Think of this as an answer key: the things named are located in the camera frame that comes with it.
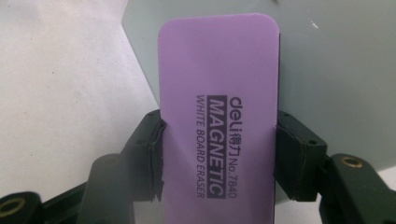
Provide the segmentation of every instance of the brass insert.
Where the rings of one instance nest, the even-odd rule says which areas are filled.
[[[361,168],[363,167],[363,163],[359,161],[358,159],[352,158],[352,157],[344,157],[341,159],[341,162],[344,165],[350,166],[352,168]]]
[[[0,217],[7,217],[18,212],[24,207],[26,201],[23,198],[14,198],[0,204]]]

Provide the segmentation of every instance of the white surface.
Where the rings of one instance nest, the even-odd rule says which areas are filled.
[[[176,17],[263,12],[280,27],[279,108],[377,169],[396,165],[396,1],[130,0],[125,32],[158,99],[157,34]]]
[[[125,5],[0,2],[0,197],[31,190],[46,201],[82,183],[157,108],[120,26]],[[395,173],[381,173],[394,188]],[[157,203],[135,211],[137,224],[162,223]],[[285,223],[319,223],[318,206],[278,205]]]

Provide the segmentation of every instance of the gray wall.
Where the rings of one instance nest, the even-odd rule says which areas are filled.
[[[123,26],[159,99],[157,34],[176,17],[262,12],[281,30],[279,109],[330,145],[396,165],[396,1],[131,0]]]

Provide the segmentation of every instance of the black label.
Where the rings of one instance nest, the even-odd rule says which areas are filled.
[[[207,198],[226,198],[227,96],[208,95],[206,107]]]

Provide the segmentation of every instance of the purple whiteboard eraser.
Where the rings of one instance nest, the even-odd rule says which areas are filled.
[[[159,35],[166,224],[274,222],[279,30],[262,14]]]

